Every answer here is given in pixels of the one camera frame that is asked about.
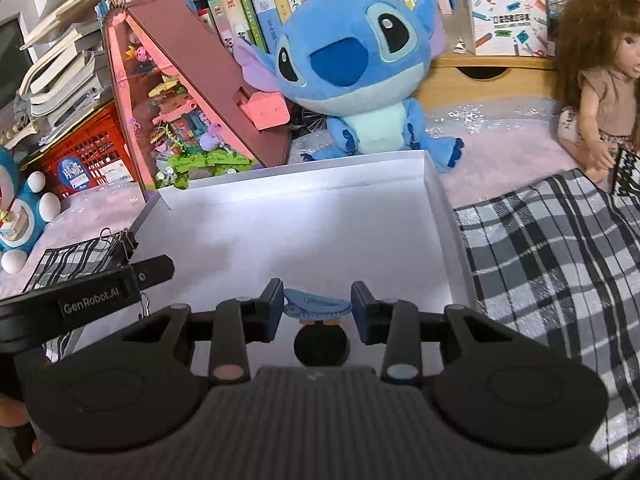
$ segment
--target white box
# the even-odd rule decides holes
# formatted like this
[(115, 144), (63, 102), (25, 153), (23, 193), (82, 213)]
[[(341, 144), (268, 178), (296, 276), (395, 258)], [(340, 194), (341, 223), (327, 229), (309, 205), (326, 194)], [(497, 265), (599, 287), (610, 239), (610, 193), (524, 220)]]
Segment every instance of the white box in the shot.
[(456, 23), (476, 56), (545, 57), (546, 0), (456, 0)]
[[(229, 298), (257, 297), (271, 278), (285, 287), (350, 300), (363, 280), (376, 298), (400, 298), (427, 312), (476, 295), (453, 210), (430, 156), (378, 153), (195, 180), (163, 188), (132, 227), (133, 261), (167, 254), (174, 278), (146, 290), (150, 310), (187, 303), (212, 310)], [(76, 349), (137, 320), (140, 306), (84, 328)], [(384, 346), (364, 346), (352, 316), (348, 364), (379, 369)], [(252, 373), (262, 365), (299, 366), (300, 323), (282, 316), (274, 342), (247, 347)], [(206, 373), (196, 347), (192, 370)], [(424, 368), (441, 368), (438, 346), (423, 344)]]

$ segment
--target brown hair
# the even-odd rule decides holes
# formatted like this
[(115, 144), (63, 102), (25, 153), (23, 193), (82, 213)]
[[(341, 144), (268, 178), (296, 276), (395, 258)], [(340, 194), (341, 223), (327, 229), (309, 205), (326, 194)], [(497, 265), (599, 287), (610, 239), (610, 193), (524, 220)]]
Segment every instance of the brown hair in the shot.
[(578, 108), (578, 72), (613, 64), (625, 32), (640, 34), (639, 0), (569, 0), (558, 17), (556, 98)]

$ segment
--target red plastic basket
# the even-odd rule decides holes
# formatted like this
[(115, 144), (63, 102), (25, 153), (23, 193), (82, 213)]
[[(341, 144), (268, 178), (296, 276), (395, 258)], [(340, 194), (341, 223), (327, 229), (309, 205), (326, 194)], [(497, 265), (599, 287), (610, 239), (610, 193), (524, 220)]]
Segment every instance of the red plastic basket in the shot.
[(134, 182), (136, 173), (114, 103), (49, 148), (28, 167), (41, 171), (46, 189), (59, 198), (115, 180)]

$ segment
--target white box with pencil pattern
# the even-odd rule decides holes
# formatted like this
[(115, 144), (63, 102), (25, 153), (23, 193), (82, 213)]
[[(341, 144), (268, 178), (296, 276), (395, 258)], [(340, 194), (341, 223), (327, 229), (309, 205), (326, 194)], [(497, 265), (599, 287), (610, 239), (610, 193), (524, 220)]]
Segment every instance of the white box with pencil pattern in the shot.
[(546, 56), (546, 0), (456, 0), (455, 14), (476, 56)]

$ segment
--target blue round sticker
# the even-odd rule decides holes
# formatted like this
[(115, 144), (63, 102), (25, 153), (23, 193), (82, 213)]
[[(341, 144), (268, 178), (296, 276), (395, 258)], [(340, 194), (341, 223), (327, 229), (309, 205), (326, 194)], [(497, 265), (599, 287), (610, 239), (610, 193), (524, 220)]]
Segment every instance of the blue round sticker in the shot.
[(74, 191), (88, 189), (91, 176), (76, 156), (66, 156), (58, 163), (60, 182)]

